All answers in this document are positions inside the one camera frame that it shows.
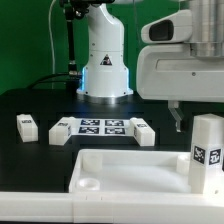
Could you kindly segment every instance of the white plastic part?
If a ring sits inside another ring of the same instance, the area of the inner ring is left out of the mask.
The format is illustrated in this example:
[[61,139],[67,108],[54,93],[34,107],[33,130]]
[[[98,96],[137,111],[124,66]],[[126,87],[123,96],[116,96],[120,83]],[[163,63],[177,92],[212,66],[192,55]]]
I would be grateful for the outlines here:
[[182,175],[189,174],[189,167],[190,167],[190,155],[183,154],[177,157],[177,167],[176,171]]
[[195,116],[189,171],[192,193],[223,191],[223,146],[224,118],[213,114]]
[[75,118],[63,117],[49,130],[49,144],[64,145],[72,135],[72,128],[75,128]]
[[142,118],[131,118],[129,129],[140,146],[155,145],[155,132]]
[[143,99],[224,102],[222,59],[190,56],[189,44],[145,47],[138,57],[137,91]]
[[[150,28],[162,21],[169,20],[173,23],[174,34],[171,40],[167,41],[153,41],[150,39],[149,30]],[[145,43],[178,43],[184,42],[190,39],[193,32],[192,28],[192,13],[190,10],[181,10],[170,16],[157,20],[150,23],[142,28],[141,35],[142,40]]]
[[87,172],[99,172],[102,169],[103,156],[101,153],[86,153],[82,158],[83,169]]
[[[102,154],[102,170],[83,169],[83,155],[88,153]],[[224,195],[191,194],[187,176],[176,172],[177,158],[189,154],[81,150],[69,193],[0,192],[0,220],[223,224]]]
[[31,115],[18,115],[17,129],[23,142],[38,141],[38,127]]
[[79,190],[98,191],[100,190],[100,182],[95,178],[83,178],[77,181],[76,187]]
[[129,89],[129,70],[123,62],[124,26],[106,5],[89,7],[89,61],[83,69],[81,96],[119,98]]

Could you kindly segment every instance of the white tray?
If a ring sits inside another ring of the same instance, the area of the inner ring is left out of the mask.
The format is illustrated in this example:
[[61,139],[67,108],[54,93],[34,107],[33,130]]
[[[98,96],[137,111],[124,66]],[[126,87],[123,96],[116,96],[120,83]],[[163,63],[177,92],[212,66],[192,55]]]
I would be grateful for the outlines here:
[[224,195],[191,194],[180,152],[81,150],[69,193],[0,193],[0,221],[223,224]]

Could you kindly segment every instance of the black table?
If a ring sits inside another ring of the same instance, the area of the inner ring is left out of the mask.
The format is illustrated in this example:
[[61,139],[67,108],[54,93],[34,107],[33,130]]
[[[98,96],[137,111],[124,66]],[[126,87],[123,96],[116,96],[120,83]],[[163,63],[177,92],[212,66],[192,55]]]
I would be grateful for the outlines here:
[[[193,116],[223,115],[224,106],[184,102],[186,132],[177,133],[167,101],[144,101],[135,94],[117,105],[91,104],[65,90],[15,89],[0,96],[0,191],[68,192],[80,149],[190,151]],[[31,114],[39,141],[23,143],[16,115]],[[98,119],[143,118],[156,132],[154,147],[140,147],[133,137],[72,136],[64,146],[48,144],[48,131],[62,117]]]

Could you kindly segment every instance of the green background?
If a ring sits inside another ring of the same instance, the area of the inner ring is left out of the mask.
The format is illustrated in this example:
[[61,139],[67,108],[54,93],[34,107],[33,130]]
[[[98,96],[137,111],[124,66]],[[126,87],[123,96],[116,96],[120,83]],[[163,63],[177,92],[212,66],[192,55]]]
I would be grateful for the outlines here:
[[[0,0],[0,93],[24,88],[40,77],[52,74],[48,12],[52,0]],[[56,52],[56,72],[66,72],[68,64],[66,21],[59,1],[52,12]],[[170,0],[144,0],[133,5],[108,5],[108,11],[125,27],[124,62],[130,69],[130,87],[136,89],[136,63],[144,47],[137,31],[154,20],[178,10]],[[88,61],[87,21],[74,21],[78,68]]]

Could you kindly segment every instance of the robot cable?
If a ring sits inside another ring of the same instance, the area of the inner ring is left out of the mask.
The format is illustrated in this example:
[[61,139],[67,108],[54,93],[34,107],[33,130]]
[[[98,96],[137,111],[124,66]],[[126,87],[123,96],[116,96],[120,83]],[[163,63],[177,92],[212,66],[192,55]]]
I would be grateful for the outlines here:
[[55,51],[54,51],[54,40],[52,34],[52,27],[51,27],[51,17],[52,17],[52,10],[57,0],[52,0],[49,13],[48,13],[48,28],[49,28],[49,35],[50,35],[50,42],[51,42],[51,54],[52,54],[52,74],[55,74]]

